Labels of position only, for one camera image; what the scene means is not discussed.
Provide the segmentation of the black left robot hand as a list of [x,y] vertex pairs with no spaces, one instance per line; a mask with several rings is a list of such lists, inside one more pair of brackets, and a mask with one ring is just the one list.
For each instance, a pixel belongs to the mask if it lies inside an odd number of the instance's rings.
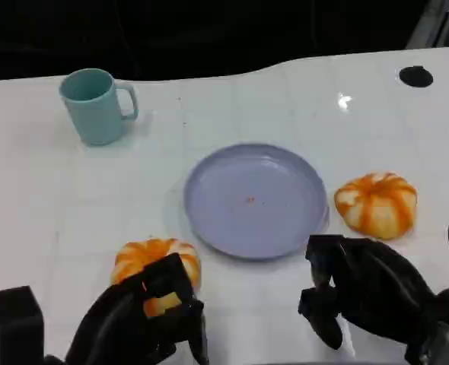
[[178,254],[108,287],[81,321],[64,360],[45,364],[159,364],[187,342],[194,360],[209,363],[204,304]]

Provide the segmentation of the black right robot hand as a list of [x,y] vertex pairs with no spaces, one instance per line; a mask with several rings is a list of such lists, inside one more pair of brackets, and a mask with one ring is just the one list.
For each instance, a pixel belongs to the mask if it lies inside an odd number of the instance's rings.
[[425,333],[435,294],[409,260],[388,245],[341,235],[312,235],[306,260],[314,285],[301,292],[298,312],[332,349],[342,345],[337,318],[404,344]]

